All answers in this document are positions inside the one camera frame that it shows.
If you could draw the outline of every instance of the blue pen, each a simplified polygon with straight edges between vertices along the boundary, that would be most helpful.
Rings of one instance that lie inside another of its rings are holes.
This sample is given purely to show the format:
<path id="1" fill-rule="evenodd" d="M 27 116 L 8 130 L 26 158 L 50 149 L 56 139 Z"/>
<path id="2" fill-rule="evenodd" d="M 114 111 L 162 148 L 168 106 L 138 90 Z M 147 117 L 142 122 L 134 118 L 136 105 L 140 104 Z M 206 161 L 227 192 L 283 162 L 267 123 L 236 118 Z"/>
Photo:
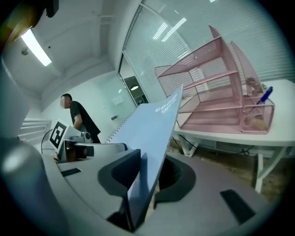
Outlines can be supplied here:
<path id="1" fill-rule="evenodd" d="M 272 86 L 270 86 L 268 88 L 268 90 L 265 92 L 265 94 L 263 94 L 263 96 L 261 97 L 261 99 L 256 103 L 256 105 L 259 105 L 261 103 L 265 103 L 265 101 L 268 99 L 269 95 L 271 95 L 272 93 Z"/>

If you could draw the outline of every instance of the floor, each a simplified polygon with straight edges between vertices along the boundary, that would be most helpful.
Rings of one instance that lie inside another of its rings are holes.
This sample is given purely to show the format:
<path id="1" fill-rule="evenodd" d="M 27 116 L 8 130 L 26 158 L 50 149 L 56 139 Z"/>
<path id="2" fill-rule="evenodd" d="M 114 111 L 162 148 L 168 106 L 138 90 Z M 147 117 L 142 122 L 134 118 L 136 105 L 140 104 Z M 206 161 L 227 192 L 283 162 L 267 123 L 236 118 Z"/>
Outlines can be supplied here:
<path id="1" fill-rule="evenodd" d="M 168 151 L 179 152 L 179 146 L 175 141 L 170 142 Z M 199 158 L 204 161 L 218 163 L 234 173 L 238 178 L 254 188 L 257 174 L 257 157 L 232 155 L 198 147 L 192 158 Z M 268 165 L 269 159 L 264 159 L 264 164 Z M 273 171 L 263 180 L 261 194 L 269 203 L 283 196 L 294 172 L 295 159 L 281 159 Z"/>

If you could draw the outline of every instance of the fluorescent light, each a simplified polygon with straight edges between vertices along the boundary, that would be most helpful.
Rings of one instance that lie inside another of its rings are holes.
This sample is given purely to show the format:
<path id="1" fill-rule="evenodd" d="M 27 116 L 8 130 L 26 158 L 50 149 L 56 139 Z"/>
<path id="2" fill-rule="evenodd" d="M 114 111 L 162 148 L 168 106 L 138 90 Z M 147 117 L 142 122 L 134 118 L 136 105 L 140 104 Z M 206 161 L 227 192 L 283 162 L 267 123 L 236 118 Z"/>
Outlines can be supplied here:
<path id="1" fill-rule="evenodd" d="M 160 35 L 163 33 L 163 31 L 167 28 L 167 26 L 168 25 L 166 23 L 162 23 L 157 33 L 153 36 L 153 39 L 158 39 Z"/>
<path id="2" fill-rule="evenodd" d="M 33 35 L 31 29 L 25 32 L 22 36 L 23 41 L 28 46 L 28 48 L 32 51 L 32 53 L 41 61 L 41 63 L 45 66 L 51 63 L 50 58 L 43 51 L 42 47 L 38 43 L 37 39 Z"/>
<path id="3" fill-rule="evenodd" d="M 131 88 L 131 90 L 133 91 L 133 90 L 135 90 L 135 89 L 137 89 L 138 88 L 138 86 L 133 86 L 132 88 Z"/>
<path id="4" fill-rule="evenodd" d="M 184 23 L 186 22 L 186 18 L 182 18 L 171 30 L 168 31 L 162 42 L 166 42 L 167 39 Z"/>

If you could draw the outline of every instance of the white table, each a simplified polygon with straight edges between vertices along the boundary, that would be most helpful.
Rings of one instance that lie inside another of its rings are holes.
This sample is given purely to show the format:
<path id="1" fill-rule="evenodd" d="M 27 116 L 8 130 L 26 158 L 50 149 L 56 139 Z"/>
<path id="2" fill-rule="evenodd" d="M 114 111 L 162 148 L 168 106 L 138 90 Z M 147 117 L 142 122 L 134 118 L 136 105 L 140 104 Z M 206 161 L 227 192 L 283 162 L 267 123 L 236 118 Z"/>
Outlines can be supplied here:
<path id="1" fill-rule="evenodd" d="M 287 147 L 295 146 L 295 84 L 288 80 L 275 80 L 263 83 L 268 87 L 273 87 L 270 99 L 275 104 L 274 116 L 268 134 L 224 134 L 190 131 L 180 129 L 178 124 L 176 124 L 174 129 L 174 133 L 178 135 L 179 141 L 183 147 L 183 152 L 187 153 L 187 156 L 192 156 L 195 148 L 193 147 L 191 149 L 191 145 L 180 135 L 184 136 L 186 139 L 193 138 L 196 141 L 196 147 L 201 139 L 244 145 L 277 147 L 269 166 L 263 166 L 263 154 L 258 153 L 258 174 L 256 177 L 255 190 L 259 193 L 262 187 L 262 180 L 283 157 Z"/>

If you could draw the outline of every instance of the table leg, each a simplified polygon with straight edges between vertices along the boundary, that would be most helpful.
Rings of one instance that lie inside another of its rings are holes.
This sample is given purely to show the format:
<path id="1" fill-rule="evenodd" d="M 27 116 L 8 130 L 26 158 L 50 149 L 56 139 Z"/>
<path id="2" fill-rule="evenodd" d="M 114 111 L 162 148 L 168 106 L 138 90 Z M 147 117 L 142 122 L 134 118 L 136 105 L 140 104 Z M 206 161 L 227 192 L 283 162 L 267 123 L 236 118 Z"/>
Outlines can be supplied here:
<path id="1" fill-rule="evenodd" d="M 194 147 L 190 148 L 191 145 L 184 138 L 182 138 L 182 136 L 185 137 L 184 135 L 181 135 L 181 136 L 178 135 L 180 144 L 181 144 L 181 146 L 183 148 L 183 154 L 188 156 L 188 157 L 192 157 L 199 144 L 194 143 Z"/>
<path id="2" fill-rule="evenodd" d="M 273 168 L 278 164 L 280 159 L 284 156 L 287 147 L 278 147 L 271 157 L 270 164 L 266 167 L 263 167 L 263 154 L 258 154 L 258 169 L 255 190 L 260 193 L 262 188 L 263 179 L 273 170 Z"/>

